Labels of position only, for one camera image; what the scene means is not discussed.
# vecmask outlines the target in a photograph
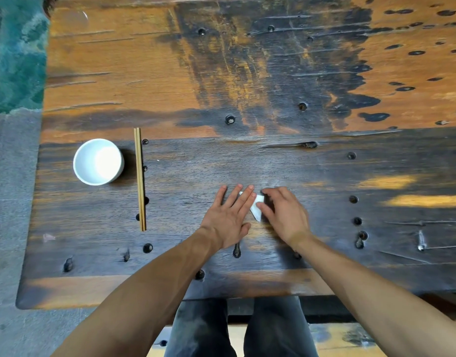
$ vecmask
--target white ceramic bowl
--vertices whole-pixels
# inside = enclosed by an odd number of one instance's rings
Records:
[[[92,139],[76,151],[73,169],[83,183],[103,185],[115,180],[122,173],[124,157],[112,141]]]

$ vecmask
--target forearm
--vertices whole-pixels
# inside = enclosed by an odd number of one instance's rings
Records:
[[[456,323],[437,309],[315,237],[298,236],[293,248],[388,356],[456,357]]]
[[[219,249],[199,229],[117,287],[54,356],[146,356],[175,313],[195,273]]]

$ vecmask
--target dark wooden tabletop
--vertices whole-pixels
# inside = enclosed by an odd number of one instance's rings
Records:
[[[193,233],[224,183],[288,186],[328,245],[415,293],[456,291],[456,0],[45,7],[19,308],[98,305]],[[146,232],[135,218],[134,127],[147,139]],[[104,186],[72,170],[96,137],[125,159]],[[332,293],[266,221],[247,219],[241,257],[218,252],[185,298]]]

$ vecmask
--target leg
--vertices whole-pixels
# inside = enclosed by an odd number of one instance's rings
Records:
[[[299,297],[255,299],[244,336],[244,356],[318,356]]]
[[[165,357],[204,356],[236,357],[225,299],[182,302],[175,315]]]

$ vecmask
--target wooden chopsticks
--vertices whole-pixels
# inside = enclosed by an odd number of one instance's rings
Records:
[[[140,128],[134,128],[134,139],[136,143],[136,165],[137,165],[137,190],[139,198],[139,221],[140,230],[146,231],[145,222],[145,191],[144,191],[144,172],[142,170],[142,141],[140,140]]]

